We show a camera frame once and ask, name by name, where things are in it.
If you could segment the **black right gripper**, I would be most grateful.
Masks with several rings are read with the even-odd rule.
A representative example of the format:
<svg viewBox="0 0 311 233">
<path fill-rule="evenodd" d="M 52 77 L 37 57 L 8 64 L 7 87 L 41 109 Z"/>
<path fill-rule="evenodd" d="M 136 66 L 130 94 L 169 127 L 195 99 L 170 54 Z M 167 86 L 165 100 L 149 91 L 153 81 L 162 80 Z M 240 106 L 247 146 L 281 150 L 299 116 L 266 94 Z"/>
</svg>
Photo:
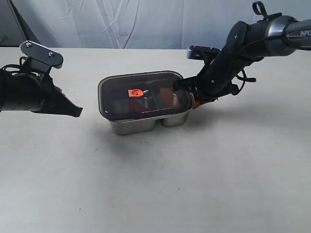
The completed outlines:
<svg viewBox="0 0 311 233">
<path fill-rule="evenodd" d="M 177 80 L 173 89 L 191 93 L 193 109 L 206 103 L 214 102 L 217 98 L 226 95 L 237 95 L 243 85 L 233 84 L 232 80 L 245 68 L 245 59 L 229 54 L 222 49 L 213 59 L 206 59 L 203 68 L 196 76 Z"/>
</svg>

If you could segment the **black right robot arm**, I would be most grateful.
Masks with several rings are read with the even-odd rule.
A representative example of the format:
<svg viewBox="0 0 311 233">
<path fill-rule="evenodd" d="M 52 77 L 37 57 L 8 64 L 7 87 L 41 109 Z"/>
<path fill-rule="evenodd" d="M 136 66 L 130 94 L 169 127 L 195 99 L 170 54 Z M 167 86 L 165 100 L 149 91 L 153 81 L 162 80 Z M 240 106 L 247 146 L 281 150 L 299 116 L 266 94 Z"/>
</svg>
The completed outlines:
<svg viewBox="0 0 311 233">
<path fill-rule="evenodd" d="M 232 82 L 256 82 L 248 78 L 245 68 L 265 57 L 288 56 L 296 50 L 311 49 L 311 21 L 297 21 L 291 16 L 265 18 L 254 24 L 237 22 L 230 30 L 225 46 L 190 46 L 187 58 L 204 61 L 195 76 L 176 81 L 175 91 L 192 94 L 195 106 L 214 102 L 226 95 L 238 95 L 243 89 Z"/>
</svg>

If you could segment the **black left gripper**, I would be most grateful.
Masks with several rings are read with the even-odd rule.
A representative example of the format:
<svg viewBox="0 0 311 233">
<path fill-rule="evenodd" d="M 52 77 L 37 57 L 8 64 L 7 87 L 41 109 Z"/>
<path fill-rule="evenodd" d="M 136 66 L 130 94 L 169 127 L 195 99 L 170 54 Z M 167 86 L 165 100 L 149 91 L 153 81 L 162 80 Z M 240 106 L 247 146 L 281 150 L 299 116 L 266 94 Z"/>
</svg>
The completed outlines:
<svg viewBox="0 0 311 233">
<path fill-rule="evenodd" d="M 49 74 L 23 73 L 26 96 L 22 98 L 22 111 L 38 114 L 64 115 L 79 117 L 82 107 L 71 102 L 62 90 L 55 86 Z"/>
</svg>

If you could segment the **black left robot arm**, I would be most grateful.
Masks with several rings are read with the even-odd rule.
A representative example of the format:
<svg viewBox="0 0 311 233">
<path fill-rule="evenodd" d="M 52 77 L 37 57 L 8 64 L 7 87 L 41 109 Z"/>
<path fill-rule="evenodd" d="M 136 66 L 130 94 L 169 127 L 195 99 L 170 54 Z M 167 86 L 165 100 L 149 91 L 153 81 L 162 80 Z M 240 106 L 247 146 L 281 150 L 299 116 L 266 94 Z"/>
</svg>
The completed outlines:
<svg viewBox="0 0 311 233">
<path fill-rule="evenodd" d="M 34 69 L 9 64 L 0 69 L 0 110 L 79 117 L 83 108 L 55 86 L 52 67 Z"/>
</svg>

